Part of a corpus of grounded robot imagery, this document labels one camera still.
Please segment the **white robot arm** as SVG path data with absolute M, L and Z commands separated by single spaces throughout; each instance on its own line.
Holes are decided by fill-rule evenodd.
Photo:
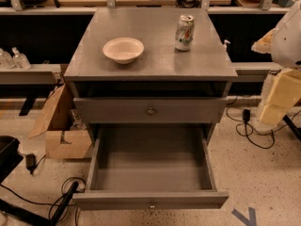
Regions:
M 275 28 L 254 42 L 251 50 L 270 54 L 282 67 L 276 75 L 266 76 L 256 111 L 256 127 L 267 131 L 276 128 L 301 99 L 301 1 L 292 5 Z

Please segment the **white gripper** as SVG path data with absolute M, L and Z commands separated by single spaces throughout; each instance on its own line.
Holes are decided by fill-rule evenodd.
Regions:
M 287 112 L 301 99 L 301 71 L 283 69 L 268 73 L 257 109 L 258 126 L 277 126 Z

